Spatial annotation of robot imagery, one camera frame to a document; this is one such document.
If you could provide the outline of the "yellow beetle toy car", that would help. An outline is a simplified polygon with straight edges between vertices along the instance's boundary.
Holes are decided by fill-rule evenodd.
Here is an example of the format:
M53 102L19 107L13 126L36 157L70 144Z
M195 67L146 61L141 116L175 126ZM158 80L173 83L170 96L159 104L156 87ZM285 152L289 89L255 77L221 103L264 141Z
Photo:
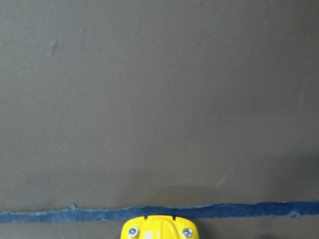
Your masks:
M141 216L124 223L121 239L199 239L196 225L185 218Z

